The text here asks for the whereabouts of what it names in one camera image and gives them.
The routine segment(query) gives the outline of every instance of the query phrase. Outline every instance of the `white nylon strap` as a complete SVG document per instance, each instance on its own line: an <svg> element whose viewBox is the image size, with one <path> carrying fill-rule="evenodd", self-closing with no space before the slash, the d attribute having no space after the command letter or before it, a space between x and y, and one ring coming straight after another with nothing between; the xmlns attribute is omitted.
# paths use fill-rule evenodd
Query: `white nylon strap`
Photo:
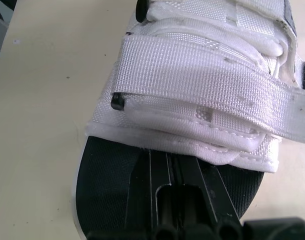
<svg viewBox="0 0 305 240"><path fill-rule="evenodd" d="M305 90L289 87L247 62L202 45L127 36L114 84L113 92L202 105L305 143Z"/></svg>

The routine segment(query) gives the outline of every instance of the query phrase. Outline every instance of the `stitching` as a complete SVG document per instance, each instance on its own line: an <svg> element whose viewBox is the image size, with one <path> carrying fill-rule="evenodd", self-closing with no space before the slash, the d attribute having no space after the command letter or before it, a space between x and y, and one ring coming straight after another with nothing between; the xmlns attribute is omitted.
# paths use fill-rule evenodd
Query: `stitching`
<svg viewBox="0 0 305 240"><path fill-rule="evenodd" d="M130 99L130 100L131 100L131 101L135 101L135 102L136 102L135 104L140 105L140 103L138 103L135 99ZM159 113L159 112L155 112L154 114L155 114L155 115L160 115L160 116L162 116L162 117L165 117L164 115L162 115L162 114ZM193 124L199 124L199 125L205 126L205 127L207 127L207 128L210 128L210 129L215 129L215 130L217 130L217 131L224 132L224 133L227 133L227 134L231 134L231 135L234 135L234 136L237 136L237 137L241 137L241 138L244 138L244 139L248 139L248 140L254 140L254 139L256 139L256 138L259 137L259 133L256 134L255 137L247 137L247 136L245 136L245 135L236 134L236 133L234 133L234 132L229 132L229 131L227 131L227 130L222 130L222 129L220 129L220 128L210 126L208 123L201 123L201 122L198 122L198 121L192 121L192 120L184 119L184 118L181 118L181 117L172 117L172 116L167 116L167 117L168 117L168 118L172 118L172 119L180 119L180 120L183 120L183 121L186 121L186 122L190 122L190 123L193 123Z"/></svg>
<svg viewBox="0 0 305 240"><path fill-rule="evenodd" d="M187 120L187 119L182 119L182 120L189 121L189 122L191 122L193 124L199 124L199 125L202 125L202 126L206 126L208 128L215 129L215 130L218 130L220 132L228 133L228 134L231 134L231 135L234 135L234 136L237 136L237 137L241 137L241 138L244 138L244 139L248 139L248 140L254 140L254 139L256 139L259 136L259 133L258 133L256 135L256 137L246 137L245 135L239 135L239 134L236 134L234 132L229 132L227 130L222 130L222 129L217 128L217 127L209 126L207 123L201 123L201 122L197 122L197 121L190 121L190 120Z"/></svg>
<svg viewBox="0 0 305 240"><path fill-rule="evenodd" d="M251 160L251 161L256 161L256 162L261 162L263 164L275 164L274 161L263 161L261 159L256 159L256 158L251 158L251 157L239 156L239 158L247 159L247 160Z"/></svg>
<svg viewBox="0 0 305 240"><path fill-rule="evenodd" d="M212 149L210 147L207 147L207 146L202 146L198 143L191 143L191 142L184 142L184 141L175 141L175 140L169 140L169 139L164 139L165 141L167 142L171 142L171 143L178 143L178 144L189 144L189 145L194 145L194 146L198 146L198 147L201 147L203 149L207 149L207 150L210 150L212 152L217 152L217 153L227 153L229 150L226 150L226 151L219 151L219 150L216 150L216 149Z"/></svg>

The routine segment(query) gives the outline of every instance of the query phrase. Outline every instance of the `white fabric upper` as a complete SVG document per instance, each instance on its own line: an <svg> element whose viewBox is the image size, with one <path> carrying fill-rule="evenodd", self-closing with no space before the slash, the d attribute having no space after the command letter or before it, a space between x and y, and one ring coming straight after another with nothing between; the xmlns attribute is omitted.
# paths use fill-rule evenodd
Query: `white fabric upper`
<svg viewBox="0 0 305 240"><path fill-rule="evenodd" d="M305 143L304 64L284 16L283 0L151 0L145 22L130 20L87 134L276 172L280 137Z"/></svg>

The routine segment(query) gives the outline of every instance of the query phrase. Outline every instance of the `beige table surface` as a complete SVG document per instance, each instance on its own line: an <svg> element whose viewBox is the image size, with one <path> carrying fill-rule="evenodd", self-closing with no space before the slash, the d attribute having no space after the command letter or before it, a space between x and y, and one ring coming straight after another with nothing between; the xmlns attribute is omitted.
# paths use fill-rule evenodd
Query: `beige table surface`
<svg viewBox="0 0 305 240"><path fill-rule="evenodd" d="M305 0L291 1L305 59ZM136 0L19 0L0 54L0 240L78 240L84 127ZM305 145L285 140L245 219L305 219Z"/></svg>

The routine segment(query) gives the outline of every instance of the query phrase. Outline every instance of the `white surface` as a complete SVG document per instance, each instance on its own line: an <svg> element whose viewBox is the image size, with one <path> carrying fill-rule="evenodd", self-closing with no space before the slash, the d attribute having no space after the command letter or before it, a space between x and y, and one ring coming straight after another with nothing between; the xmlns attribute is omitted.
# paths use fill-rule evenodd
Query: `white surface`
<svg viewBox="0 0 305 240"><path fill-rule="evenodd" d="M305 59L305 0L292 3ZM135 5L19 1L0 55L0 240L79 239L70 200L84 127ZM279 160L243 219L305 219L305 144L285 140Z"/></svg>

